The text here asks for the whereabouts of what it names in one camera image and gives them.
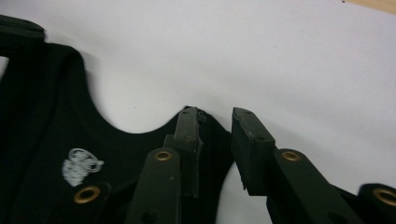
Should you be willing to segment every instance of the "white surface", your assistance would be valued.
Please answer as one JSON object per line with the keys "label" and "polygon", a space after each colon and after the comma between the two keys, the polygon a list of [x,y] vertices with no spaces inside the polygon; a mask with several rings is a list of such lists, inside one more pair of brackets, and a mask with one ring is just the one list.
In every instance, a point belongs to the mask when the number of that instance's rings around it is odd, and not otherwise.
{"label": "white surface", "polygon": [[[333,0],[1,0],[83,53],[111,124],[152,130],[197,105],[228,130],[252,110],[334,185],[396,187],[396,16]],[[267,223],[233,168],[218,223]]]}
{"label": "white surface", "polygon": [[8,58],[0,57],[0,80],[3,77],[4,71],[7,67]]}

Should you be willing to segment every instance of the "brass grommet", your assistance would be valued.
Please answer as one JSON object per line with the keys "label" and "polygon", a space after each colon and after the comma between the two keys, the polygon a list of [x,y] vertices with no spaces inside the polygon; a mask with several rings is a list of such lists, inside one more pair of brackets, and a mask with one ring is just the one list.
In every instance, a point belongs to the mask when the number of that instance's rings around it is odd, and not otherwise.
{"label": "brass grommet", "polygon": [[297,153],[292,151],[285,151],[282,153],[282,156],[288,161],[299,161],[301,158]]}
{"label": "brass grommet", "polygon": [[374,196],[381,202],[396,206],[396,193],[388,189],[374,189]]}
{"label": "brass grommet", "polygon": [[155,159],[157,161],[169,161],[172,159],[172,153],[168,151],[159,151],[155,154]]}
{"label": "brass grommet", "polygon": [[97,198],[100,194],[100,189],[96,186],[87,186],[81,190],[79,190],[74,197],[75,203],[88,203],[95,198]]}

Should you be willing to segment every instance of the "white logo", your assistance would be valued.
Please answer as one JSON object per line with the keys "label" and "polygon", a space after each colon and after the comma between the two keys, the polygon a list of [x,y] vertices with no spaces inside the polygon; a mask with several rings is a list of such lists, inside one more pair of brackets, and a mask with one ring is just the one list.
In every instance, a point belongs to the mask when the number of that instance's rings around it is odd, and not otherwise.
{"label": "white logo", "polygon": [[96,173],[102,169],[103,161],[82,148],[73,148],[69,152],[69,160],[64,161],[62,173],[64,179],[73,187],[80,185],[88,173]]}

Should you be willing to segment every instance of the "black clamp jaw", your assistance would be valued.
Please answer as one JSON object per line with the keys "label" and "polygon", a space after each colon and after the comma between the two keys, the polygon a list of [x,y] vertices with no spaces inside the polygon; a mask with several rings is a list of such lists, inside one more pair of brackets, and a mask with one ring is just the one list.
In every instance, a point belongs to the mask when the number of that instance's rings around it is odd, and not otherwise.
{"label": "black clamp jaw", "polygon": [[244,187],[267,196],[273,223],[396,223],[396,189],[365,184],[355,196],[331,185],[303,153],[277,149],[251,111],[233,110],[232,139]]}
{"label": "black clamp jaw", "polygon": [[196,107],[181,111],[175,134],[148,154],[124,224],[180,223],[180,197],[199,196],[201,120]]}

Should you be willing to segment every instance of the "black fabric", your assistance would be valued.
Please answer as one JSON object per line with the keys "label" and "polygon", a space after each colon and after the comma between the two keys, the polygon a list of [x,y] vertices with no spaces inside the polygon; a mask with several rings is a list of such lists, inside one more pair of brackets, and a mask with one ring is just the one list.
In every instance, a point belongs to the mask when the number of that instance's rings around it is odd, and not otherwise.
{"label": "black fabric", "polygon": [[[215,222],[233,162],[230,134],[205,116],[200,198],[182,199],[182,223]],[[82,148],[104,162],[82,183],[106,181],[117,191],[138,179],[147,154],[161,147],[176,125],[174,116],[149,133],[112,127],[96,111],[82,58],[72,48],[48,44],[30,62],[10,60],[0,82],[0,223],[44,223],[73,188],[63,175],[71,149]]]}

